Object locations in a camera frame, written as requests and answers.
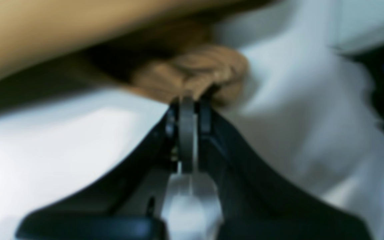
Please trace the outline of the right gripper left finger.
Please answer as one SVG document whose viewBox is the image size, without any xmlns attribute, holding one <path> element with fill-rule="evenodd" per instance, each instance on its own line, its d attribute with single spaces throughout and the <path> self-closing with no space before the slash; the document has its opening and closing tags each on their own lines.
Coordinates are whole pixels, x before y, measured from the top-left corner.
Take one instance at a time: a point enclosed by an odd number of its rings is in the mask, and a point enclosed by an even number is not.
<svg viewBox="0 0 384 240">
<path fill-rule="evenodd" d="M 162 208 L 170 175 L 178 104 L 139 145 L 89 186 L 29 213 L 17 240 L 166 240 Z"/>
</svg>

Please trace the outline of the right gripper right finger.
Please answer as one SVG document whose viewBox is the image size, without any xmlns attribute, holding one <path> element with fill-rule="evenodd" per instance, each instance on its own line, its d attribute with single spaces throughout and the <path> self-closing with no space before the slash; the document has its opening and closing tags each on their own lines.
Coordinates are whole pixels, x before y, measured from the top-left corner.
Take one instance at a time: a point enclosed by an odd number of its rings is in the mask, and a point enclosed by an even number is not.
<svg viewBox="0 0 384 240">
<path fill-rule="evenodd" d="M 198 168 L 215 181 L 218 240 L 370 240 L 364 222 L 272 169 L 208 99 L 198 102 Z"/>
</svg>

